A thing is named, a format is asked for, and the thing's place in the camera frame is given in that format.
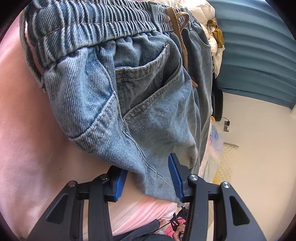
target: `cable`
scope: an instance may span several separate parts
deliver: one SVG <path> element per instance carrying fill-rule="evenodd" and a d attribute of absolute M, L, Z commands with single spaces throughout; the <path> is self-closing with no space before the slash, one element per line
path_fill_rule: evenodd
<path fill-rule="evenodd" d="M 152 232 L 151 234 L 149 234 L 149 235 L 148 235 L 143 241 L 145 241 L 147 238 L 149 238 L 150 235 L 154 234 L 156 231 L 162 229 L 164 226 L 167 226 L 169 223 L 170 223 L 170 221 L 169 221 L 167 224 L 165 224 L 165 225 L 161 226 L 160 228 L 156 229 L 155 231 L 153 231 L 153 232 Z"/>
<path fill-rule="evenodd" d="M 221 117 L 221 118 L 224 118 L 224 119 L 228 120 L 228 119 L 227 119 L 227 118 L 225 118 L 225 117 Z M 228 120 L 228 121 L 230 121 L 230 120 Z"/>

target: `blue denim jeans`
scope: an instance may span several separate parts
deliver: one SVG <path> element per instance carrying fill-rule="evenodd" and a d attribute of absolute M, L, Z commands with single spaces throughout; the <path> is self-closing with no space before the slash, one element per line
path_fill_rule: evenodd
<path fill-rule="evenodd" d="M 212 61 L 200 24 L 188 9 L 175 9 L 190 16 L 182 30 L 185 70 L 166 8 L 129 0 L 34 0 L 23 12 L 21 38 L 69 140 L 136 173 L 144 194 L 177 202 L 168 155 L 198 172 L 210 123 Z M 25 21 L 43 76 L 25 44 Z"/>

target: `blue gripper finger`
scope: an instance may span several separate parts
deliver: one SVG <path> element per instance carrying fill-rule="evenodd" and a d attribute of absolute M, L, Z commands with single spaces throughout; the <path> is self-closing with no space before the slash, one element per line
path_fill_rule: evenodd
<path fill-rule="evenodd" d="M 128 171 L 116 166 L 111 166 L 107 174 L 110 177 L 110 191 L 107 194 L 107 199 L 109 202 L 117 202 L 122 195 Z"/>
<path fill-rule="evenodd" d="M 176 196 L 183 202 L 191 193 L 187 181 L 190 171 L 188 167 L 180 164 L 175 153 L 171 153 L 168 156 L 168 168 L 170 170 Z"/>

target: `pink fabric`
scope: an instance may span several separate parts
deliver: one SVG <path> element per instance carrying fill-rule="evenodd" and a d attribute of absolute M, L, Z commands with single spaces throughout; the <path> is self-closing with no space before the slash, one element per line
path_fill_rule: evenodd
<path fill-rule="evenodd" d="M 185 223 L 185 219 L 181 218 L 178 220 L 179 223 Z M 174 230 L 172 228 L 172 225 L 168 226 L 167 229 L 165 230 L 165 235 L 168 235 L 170 237 L 173 237 L 173 234 L 174 234 Z"/>
<path fill-rule="evenodd" d="M 91 181 L 110 164 L 76 148 L 61 131 L 25 63 L 18 18 L 0 44 L 0 76 L 0 211 L 17 237 L 26 238 L 68 181 Z M 129 173 L 122 197 L 109 204 L 113 235 L 168 220 L 176 206 L 143 195 Z"/>

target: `white wall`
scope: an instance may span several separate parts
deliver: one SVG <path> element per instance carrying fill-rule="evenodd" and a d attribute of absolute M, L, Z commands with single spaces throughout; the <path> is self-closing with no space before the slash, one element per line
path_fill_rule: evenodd
<path fill-rule="evenodd" d="M 296 119 L 288 108 L 227 93 L 223 116 L 224 141 L 239 146 L 231 184 L 275 241 L 296 213 Z"/>

